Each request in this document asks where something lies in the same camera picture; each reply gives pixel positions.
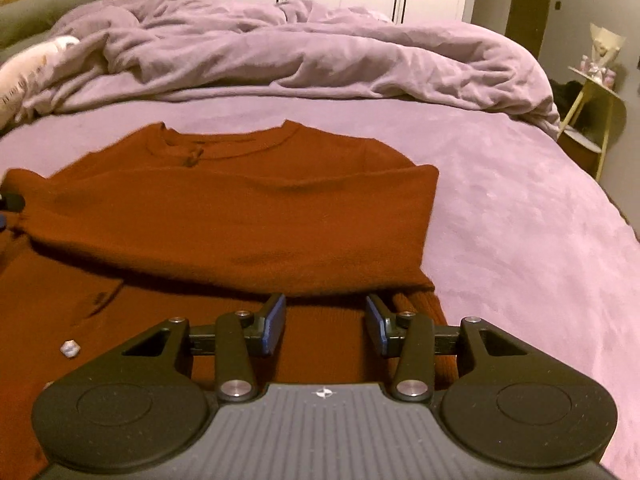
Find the rust brown knit cardigan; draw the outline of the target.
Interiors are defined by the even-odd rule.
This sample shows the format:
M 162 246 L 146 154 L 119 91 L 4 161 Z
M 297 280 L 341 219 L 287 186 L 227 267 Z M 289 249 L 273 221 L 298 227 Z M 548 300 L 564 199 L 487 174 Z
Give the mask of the rust brown knit cardigan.
M 144 127 L 51 177 L 8 171 L 1 235 L 1 474 L 46 461 L 49 383 L 173 316 L 206 324 L 288 300 L 268 382 L 384 382 L 364 298 L 445 323 L 423 273 L 438 172 L 373 139 L 296 122 L 198 136 Z

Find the long white plush toy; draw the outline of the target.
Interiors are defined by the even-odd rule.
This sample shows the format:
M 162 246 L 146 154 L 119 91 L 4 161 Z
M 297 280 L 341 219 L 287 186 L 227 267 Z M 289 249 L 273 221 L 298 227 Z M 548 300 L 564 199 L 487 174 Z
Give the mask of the long white plush toy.
M 1 66 L 1 128 L 15 117 L 28 86 L 43 67 L 78 42 L 73 36 L 55 37 L 14 54 Z

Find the lilac fleece bed sheet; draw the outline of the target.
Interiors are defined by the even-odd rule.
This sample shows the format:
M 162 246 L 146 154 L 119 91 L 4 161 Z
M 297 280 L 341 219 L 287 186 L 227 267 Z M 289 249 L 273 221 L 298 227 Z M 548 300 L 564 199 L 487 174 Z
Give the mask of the lilac fleece bed sheet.
M 375 138 L 439 169 L 423 267 L 447 318 L 480 316 L 604 385 L 618 407 L 604 464 L 637 478 L 638 240 L 602 188 L 527 122 L 406 100 L 131 101 L 3 133 L 1 166 L 50 176 L 153 122 L 212 134 L 286 120 Z

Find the green padded headboard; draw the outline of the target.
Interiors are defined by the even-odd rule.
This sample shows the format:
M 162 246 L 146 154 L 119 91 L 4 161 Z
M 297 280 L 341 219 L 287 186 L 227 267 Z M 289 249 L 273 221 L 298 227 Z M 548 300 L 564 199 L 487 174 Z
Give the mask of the green padded headboard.
M 1 5 L 1 63 L 40 44 L 64 14 L 96 0 L 14 0 Z

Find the crumpled lilac duvet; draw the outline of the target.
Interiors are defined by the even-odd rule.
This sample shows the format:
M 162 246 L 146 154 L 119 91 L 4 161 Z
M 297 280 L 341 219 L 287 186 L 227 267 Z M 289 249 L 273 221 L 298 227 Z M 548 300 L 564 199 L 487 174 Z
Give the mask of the crumpled lilac duvet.
M 99 0 L 53 26 L 74 44 L 29 81 L 16 122 L 129 100 L 408 98 L 559 129 L 525 48 L 462 21 L 397 25 L 312 0 Z

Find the yellow side table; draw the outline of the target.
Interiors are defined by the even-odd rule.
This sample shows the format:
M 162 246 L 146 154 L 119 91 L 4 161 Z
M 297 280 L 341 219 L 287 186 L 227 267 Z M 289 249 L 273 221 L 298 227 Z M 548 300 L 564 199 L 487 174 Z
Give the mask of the yellow side table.
M 614 119 L 625 109 L 625 103 L 600 79 L 572 66 L 568 69 L 579 78 L 580 90 L 561 120 L 556 143 L 580 169 L 600 182 Z

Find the wrapped flower bouquet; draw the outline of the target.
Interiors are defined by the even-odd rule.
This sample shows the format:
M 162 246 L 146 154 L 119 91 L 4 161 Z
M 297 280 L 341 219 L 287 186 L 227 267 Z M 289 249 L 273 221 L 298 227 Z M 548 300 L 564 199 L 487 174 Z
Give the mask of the wrapped flower bouquet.
M 605 88 L 613 89 L 617 77 L 613 66 L 626 37 L 593 23 L 589 25 L 589 31 L 591 50 L 589 54 L 582 56 L 579 70 Z

